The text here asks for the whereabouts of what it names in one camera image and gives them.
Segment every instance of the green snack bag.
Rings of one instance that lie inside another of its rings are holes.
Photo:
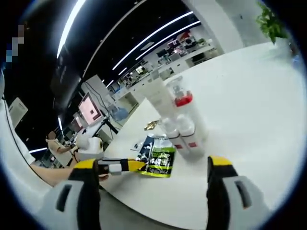
[[[168,178],[171,176],[176,149],[166,137],[153,138],[154,144],[146,166],[139,172],[143,175]]]

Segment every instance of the led light strip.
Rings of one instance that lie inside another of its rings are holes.
[[[194,25],[196,25],[196,24],[198,24],[198,23],[200,23],[200,21],[194,22],[194,23],[192,23],[192,24],[190,24],[190,25],[187,25],[187,26],[183,27],[183,28],[180,29],[180,30],[177,30],[176,32],[173,32],[171,35],[167,36],[166,38],[162,39],[160,42],[156,43],[154,46],[152,46],[152,47],[150,47],[149,49],[147,49],[144,53],[142,53],[141,55],[139,55],[135,60],[140,59],[140,57],[142,57],[144,54],[148,53],[150,50],[152,50],[153,48],[155,48],[157,45],[159,45],[159,44],[161,44],[162,42],[164,42],[165,40],[171,38],[171,37],[174,36],[175,34],[181,32],[181,31],[183,31],[183,30],[185,30],[185,29],[187,29],[187,28],[189,28],[189,27],[191,27],[191,26],[194,26]]]
[[[109,86],[113,83],[113,81],[114,81],[114,80],[112,80],[106,87],[109,87]]]
[[[127,67],[125,69],[123,69],[118,75],[122,74],[126,69],[127,69]]]
[[[143,3],[145,3],[147,0],[142,0],[140,1],[138,4],[134,5],[133,8],[131,8],[124,16],[121,17],[121,19],[112,27],[112,29],[106,34],[106,36],[104,37],[104,39],[102,39],[100,41],[100,44],[98,45],[98,47],[96,48],[95,52],[93,53],[90,61],[87,63],[87,66],[83,72],[82,78],[85,77],[88,68],[90,67],[94,57],[96,56],[97,52],[99,51],[99,49],[101,48],[101,46],[105,43],[105,41],[109,38],[110,34],[113,33],[113,31],[118,27],[119,24],[122,23],[123,20],[125,20],[132,12],[134,12],[138,7],[140,7]]]
[[[81,7],[83,6],[83,4],[85,3],[85,0],[78,0],[76,5],[73,7],[71,14],[69,15],[69,18],[65,24],[61,39],[59,41],[59,48],[58,48],[58,53],[57,53],[57,58],[59,57],[59,54],[66,42],[66,38],[68,36],[69,30],[71,29],[72,23],[75,20],[79,10],[81,9]]]
[[[170,21],[169,23],[165,24],[164,26],[162,26],[161,28],[157,29],[156,31],[154,31],[153,33],[151,33],[150,35],[148,35],[144,40],[142,40],[140,43],[138,43],[132,50],[129,51],[129,53],[127,53],[114,67],[112,70],[115,70],[117,66],[119,66],[120,63],[122,63],[123,60],[125,60],[134,50],[136,50],[140,45],[142,45],[144,42],[146,42],[149,38],[151,38],[152,36],[154,36],[157,32],[163,30],[164,28],[166,28],[167,26],[169,26],[170,24],[173,24],[174,22],[190,15],[193,14],[193,11],[190,11],[188,13],[185,13],[183,15],[181,15],[180,17],[175,18],[174,20]]]
[[[43,150],[46,150],[46,149],[47,149],[47,148],[31,150],[31,151],[29,151],[29,153],[38,152],[38,151],[43,151]]]
[[[58,122],[59,122],[59,128],[60,128],[60,130],[63,131],[61,119],[60,119],[59,117],[58,117]]]

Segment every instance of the white table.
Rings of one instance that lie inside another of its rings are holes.
[[[173,61],[167,65],[162,65],[160,66],[158,69],[159,69],[159,73],[169,69],[169,68],[175,68],[177,65],[187,65],[186,61],[198,54],[201,54],[201,53],[204,53],[206,51],[209,51],[210,49],[213,49],[214,47],[213,46],[204,46],[202,48],[199,48],[197,50],[195,50],[194,52],[192,53],[189,53],[183,57],[181,57],[180,59],[176,60],[176,61]]]
[[[194,94],[209,136],[205,153],[227,157],[276,210],[298,179],[305,158],[306,90],[302,75],[271,44],[237,50],[181,73]],[[129,150],[159,118],[147,100],[106,150],[107,157],[135,157]],[[137,173],[110,176],[101,185],[143,215],[183,229],[205,229],[207,158],[188,163],[177,154],[169,179]]]

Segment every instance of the green leaves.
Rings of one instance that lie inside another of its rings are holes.
[[[282,23],[274,13],[264,4],[258,2],[258,5],[262,8],[262,14],[256,18],[256,22],[259,24],[263,34],[269,37],[273,44],[275,44],[277,37],[287,38]]]

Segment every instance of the red cap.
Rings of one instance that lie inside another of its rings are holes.
[[[177,107],[181,107],[181,106],[184,106],[186,104],[189,104],[192,100],[193,100],[193,94],[188,91],[187,95],[185,95],[181,98],[175,99],[175,105]]]

